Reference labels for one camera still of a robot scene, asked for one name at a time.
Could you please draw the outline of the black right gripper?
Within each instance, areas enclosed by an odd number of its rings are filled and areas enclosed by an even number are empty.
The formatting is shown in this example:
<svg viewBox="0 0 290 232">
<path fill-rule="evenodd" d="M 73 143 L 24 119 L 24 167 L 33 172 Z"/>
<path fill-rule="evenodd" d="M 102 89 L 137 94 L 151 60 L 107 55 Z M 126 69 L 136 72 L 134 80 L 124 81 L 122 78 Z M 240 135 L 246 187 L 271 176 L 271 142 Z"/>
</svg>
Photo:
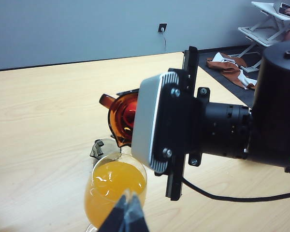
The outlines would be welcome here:
<svg viewBox="0 0 290 232">
<path fill-rule="evenodd" d="M 184 51 L 182 69 L 170 68 L 179 78 L 179 84 L 165 84 L 161 88 L 157 119 L 155 120 L 153 155 L 157 161 L 167 163 L 166 170 L 155 171 L 166 175 L 165 196 L 177 201 L 182 195 L 182 177 L 185 163 L 201 164 L 200 133 L 202 103 L 194 97 L 199 51 L 190 46 Z M 139 88 L 117 93 L 122 96 L 138 92 Z"/>
</svg>

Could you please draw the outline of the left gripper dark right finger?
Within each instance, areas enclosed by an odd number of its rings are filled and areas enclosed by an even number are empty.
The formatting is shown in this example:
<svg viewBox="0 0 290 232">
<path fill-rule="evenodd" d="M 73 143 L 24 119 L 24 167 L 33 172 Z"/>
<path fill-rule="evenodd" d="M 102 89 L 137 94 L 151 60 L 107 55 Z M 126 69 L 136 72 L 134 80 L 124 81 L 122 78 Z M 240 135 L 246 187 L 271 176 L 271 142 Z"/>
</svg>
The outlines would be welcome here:
<svg viewBox="0 0 290 232">
<path fill-rule="evenodd" d="M 126 232 L 149 232 L 138 195 L 133 192 L 125 210 Z"/>
</svg>

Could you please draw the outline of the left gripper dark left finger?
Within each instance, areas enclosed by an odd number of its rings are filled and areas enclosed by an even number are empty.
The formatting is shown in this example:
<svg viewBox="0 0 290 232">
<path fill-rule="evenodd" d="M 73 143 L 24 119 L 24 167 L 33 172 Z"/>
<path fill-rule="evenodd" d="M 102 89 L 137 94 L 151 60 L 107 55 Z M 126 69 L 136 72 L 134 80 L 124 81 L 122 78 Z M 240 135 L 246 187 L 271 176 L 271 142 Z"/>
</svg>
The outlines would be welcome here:
<svg viewBox="0 0 290 232">
<path fill-rule="evenodd" d="M 122 195 L 98 229 L 99 232 L 123 232 L 126 196 Z"/>
</svg>

